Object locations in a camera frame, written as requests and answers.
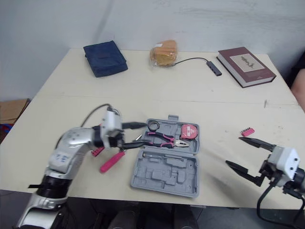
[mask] maroon book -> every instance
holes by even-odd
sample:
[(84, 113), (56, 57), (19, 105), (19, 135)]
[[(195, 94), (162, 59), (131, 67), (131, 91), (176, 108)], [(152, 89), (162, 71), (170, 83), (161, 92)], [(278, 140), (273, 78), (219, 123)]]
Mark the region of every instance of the maroon book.
[(219, 51), (217, 59), (241, 87), (271, 82), (276, 75), (245, 47)]

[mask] white table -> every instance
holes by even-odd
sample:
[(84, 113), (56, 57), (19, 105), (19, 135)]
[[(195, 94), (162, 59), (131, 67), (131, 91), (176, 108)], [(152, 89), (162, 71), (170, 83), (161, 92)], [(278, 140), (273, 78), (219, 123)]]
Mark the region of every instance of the white table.
[[(127, 151), (107, 173), (99, 173), (100, 165), (117, 153), (113, 149), (96, 158), (87, 154), (69, 196), (254, 208), (268, 181), (257, 187), (224, 162), (231, 160), (258, 175), (268, 151), (237, 139), (249, 126), (255, 129), (251, 137), (295, 147), (301, 157), (300, 167), (305, 168), (304, 112), (267, 55), (257, 57), (277, 75), (276, 79), (242, 89), (216, 60), (216, 53), (181, 52), (179, 56), (213, 61), (223, 73), (218, 77), (201, 60), (152, 68), (147, 51), (122, 53), (129, 70), (95, 78), (83, 50), (68, 52), (1, 144), (0, 188), (33, 192), (27, 186), (40, 183), (59, 136), (79, 126), (89, 111), (103, 103), (119, 109), (125, 122), (167, 119), (171, 114), (179, 115), (182, 122), (199, 124), (200, 195), (192, 199), (131, 188), (138, 149)], [(96, 112), (87, 126), (98, 124), (103, 114), (104, 110)], [(131, 141), (140, 133), (128, 130), (126, 138)], [(275, 188), (262, 206), (299, 208), (300, 202)]]

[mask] tool case compartment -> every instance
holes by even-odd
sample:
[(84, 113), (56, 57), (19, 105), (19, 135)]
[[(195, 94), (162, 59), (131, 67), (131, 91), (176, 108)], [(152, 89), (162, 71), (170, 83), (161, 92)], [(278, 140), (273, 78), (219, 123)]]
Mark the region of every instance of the tool case compartment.
[[(164, 192), (184, 197), (195, 198), (199, 195), (199, 163), (196, 155), (200, 149), (200, 130), (197, 124), (178, 122), (178, 117), (169, 115), (169, 120), (148, 119), (157, 121), (160, 128), (157, 132), (180, 138), (183, 124), (194, 125), (198, 135), (193, 140), (183, 139), (189, 147), (155, 147), (145, 146), (138, 153), (131, 179), (131, 186), (135, 188)], [(154, 143), (165, 143), (154, 136), (147, 136), (150, 132), (145, 128), (142, 139)]]

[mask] book cover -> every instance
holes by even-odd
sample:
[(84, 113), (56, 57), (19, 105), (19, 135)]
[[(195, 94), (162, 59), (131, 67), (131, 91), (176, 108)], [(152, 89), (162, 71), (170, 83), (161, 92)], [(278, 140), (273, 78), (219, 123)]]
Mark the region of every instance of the book cover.
[(236, 70), (246, 83), (271, 78), (276, 75), (270, 71), (245, 47), (221, 50), (219, 53)]

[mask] bread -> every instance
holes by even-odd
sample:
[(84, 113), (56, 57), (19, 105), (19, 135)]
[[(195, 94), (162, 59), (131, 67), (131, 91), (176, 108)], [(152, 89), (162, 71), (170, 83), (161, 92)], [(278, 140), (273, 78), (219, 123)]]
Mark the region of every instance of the bread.
[(159, 42), (150, 52), (150, 59), (158, 66), (173, 66), (177, 57), (177, 43), (174, 40)]

